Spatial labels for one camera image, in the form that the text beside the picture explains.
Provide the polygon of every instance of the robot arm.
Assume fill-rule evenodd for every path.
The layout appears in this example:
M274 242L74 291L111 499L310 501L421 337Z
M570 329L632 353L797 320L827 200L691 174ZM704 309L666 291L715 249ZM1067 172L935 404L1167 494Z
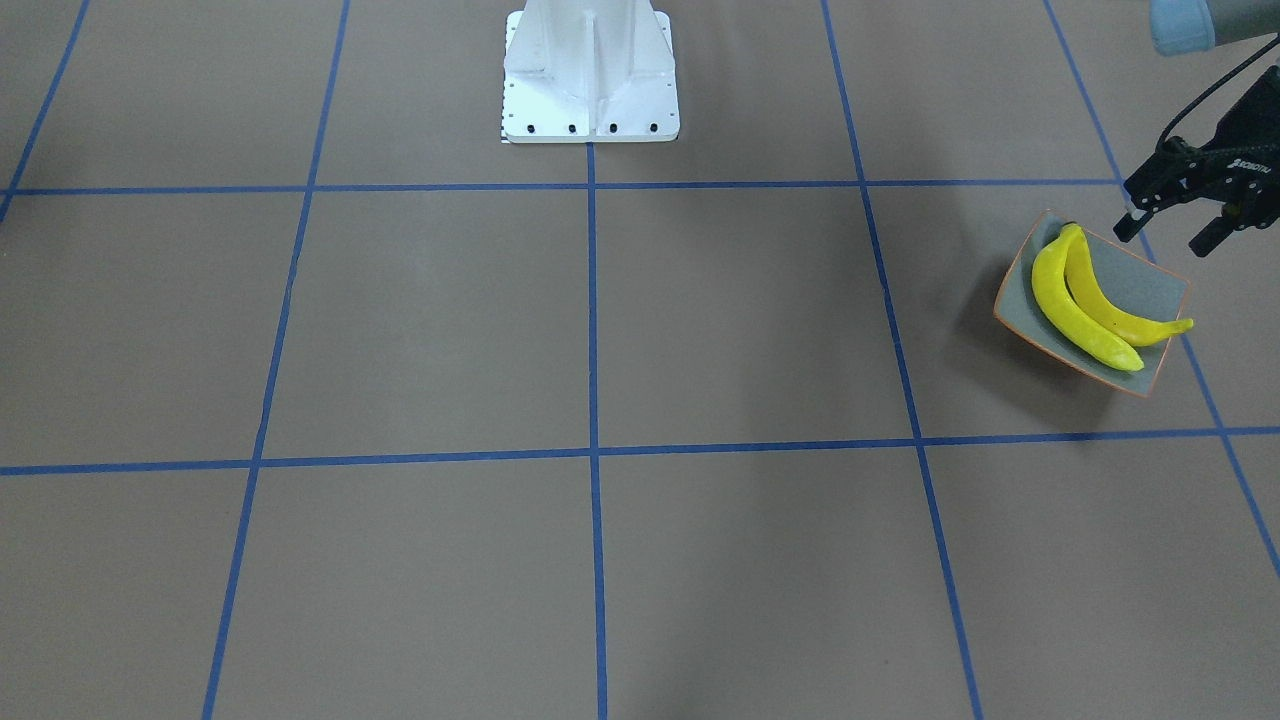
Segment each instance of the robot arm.
M1152 37L1165 55L1280 32L1280 0L1153 0L1151 13ZM1192 251L1199 258L1233 232L1266 228L1280 219L1280 64L1267 68L1228 110L1203 146L1170 137L1192 108L1277 45L1280 37L1210 87L1165 128L1156 151L1124 183L1135 209L1115 227L1121 241L1137 236L1155 213L1201 197L1221 202L1222 213L1192 240Z

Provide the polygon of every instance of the yellow banana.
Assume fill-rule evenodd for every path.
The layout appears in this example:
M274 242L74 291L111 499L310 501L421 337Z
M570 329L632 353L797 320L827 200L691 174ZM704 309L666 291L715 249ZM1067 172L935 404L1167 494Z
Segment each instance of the yellow banana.
M1044 316L1068 340L1117 370L1140 370L1142 357L1120 336L1103 328L1071 300L1066 290L1066 255L1071 234L1059 234L1036 255L1032 263L1032 293Z
M1089 256L1089 241L1084 237L1080 225L1071 223L1062 228L1059 237L1069 236L1069 249L1066 254L1066 286L1071 291L1075 304L1084 310L1084 314L1098 322L1100 325L1120 336L1134 347L1146 347L1157 342L1181 334L1194 325L1190 318L1161 323L1149 318L1130 315L1116 307L1102 293L1098 278L1093 274L1093 260Z

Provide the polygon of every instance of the black cable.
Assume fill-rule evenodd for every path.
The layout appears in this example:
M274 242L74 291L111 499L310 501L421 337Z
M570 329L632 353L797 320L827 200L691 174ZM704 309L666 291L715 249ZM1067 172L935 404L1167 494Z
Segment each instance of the black cable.
M1171 132L1174 132L1174 127L1178 123L1180 123L1183 118L1185 118L1188 114L1190 114L1190 111L1194 110L1201 102L1203 102L1206 97L1208 97L1210 95L1213 95L1213 92L1216 92L1220 87L1222 87L1224 85L1231 82L1231 78L1234 78L1235 76L1238 76L1242 72L1244 72L1244 68L1248 68L1249 65L1252 65L1253 63L1256 63L1258 60L1258 58L1266 55L1272 49L1275 49L1277 45L1280 45L1280 35L1277 35L1271 42L1267 42L1261 50L1258 50L1253 55L1249 55L1249 58L1247 60L1244 60L1243 63L1240 63L1239 65L1236 65L1235 69L1233 69L1231 72L1229 72L1225 76L1222 76L1221 79L1219 79L1213 85L1208 86L1208 90L1206 90L1204 92L1201 92L1199 97L1197 97L1196 100L1192 100L1189 105L1187 105L1185 108L1183 108L1183 111L1178 113L1178 115L1175 115L1174 119L1170 120L1169 126L1165 127L1165 132L1160 133L1160 140L1156 141L1156 152L1160 152L1161 149L1164 149L1165 141L1169 140L1169 135Z

